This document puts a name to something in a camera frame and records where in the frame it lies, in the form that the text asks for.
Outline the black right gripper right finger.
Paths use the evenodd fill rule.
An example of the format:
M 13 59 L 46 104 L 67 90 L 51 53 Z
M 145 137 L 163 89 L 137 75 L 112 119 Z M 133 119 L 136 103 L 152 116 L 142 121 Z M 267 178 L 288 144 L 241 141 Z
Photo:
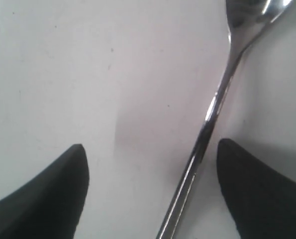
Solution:
M 296 239 L 296 182 L 229 138 L 218 143 L 216 168 L 242 239 Z

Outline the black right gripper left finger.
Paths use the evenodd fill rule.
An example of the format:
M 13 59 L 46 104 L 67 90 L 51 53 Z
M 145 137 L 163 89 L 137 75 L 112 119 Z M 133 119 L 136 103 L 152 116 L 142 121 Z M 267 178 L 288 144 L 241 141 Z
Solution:
M 86 151 L 74 144 L 0 200 L 0 239 L 72 239 L 90 183 Z

